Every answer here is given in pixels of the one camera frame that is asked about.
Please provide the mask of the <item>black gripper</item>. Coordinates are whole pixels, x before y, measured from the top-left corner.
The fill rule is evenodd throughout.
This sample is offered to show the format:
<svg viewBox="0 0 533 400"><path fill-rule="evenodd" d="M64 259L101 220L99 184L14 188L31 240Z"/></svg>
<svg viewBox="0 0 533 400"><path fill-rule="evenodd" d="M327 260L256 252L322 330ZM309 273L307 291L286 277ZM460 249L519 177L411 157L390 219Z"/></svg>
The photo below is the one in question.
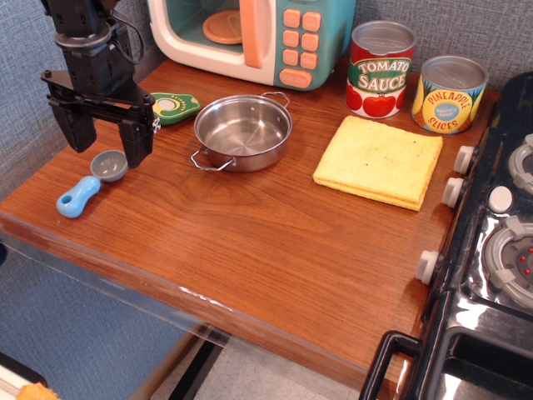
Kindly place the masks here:
<svg viewBox="0 0 533 400"><path fill-rule="evenodd" d="M96 141L96 119L116 123L130 168L152 153L160 127L155 99L135 82L128 39L58 39L66 70L47 70L42 80L52 113L69 146L83 153Z"/></svg>

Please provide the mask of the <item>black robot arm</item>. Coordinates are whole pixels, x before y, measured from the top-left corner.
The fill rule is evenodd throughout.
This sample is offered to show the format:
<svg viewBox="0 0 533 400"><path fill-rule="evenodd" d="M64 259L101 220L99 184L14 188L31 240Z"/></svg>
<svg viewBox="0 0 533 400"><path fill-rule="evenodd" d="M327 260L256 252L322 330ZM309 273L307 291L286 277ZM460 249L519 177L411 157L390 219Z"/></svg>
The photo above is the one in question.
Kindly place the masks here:
<svg viewBox="0 0 533 400"><path fill-rule="evenodd" d="M97 139L95 120L115 123L130 168L152 153L159 127L155 98L134 81L127 21L114 1L45 1L66 70L46 70L47 99L67 143L77 153Z"/></svg>

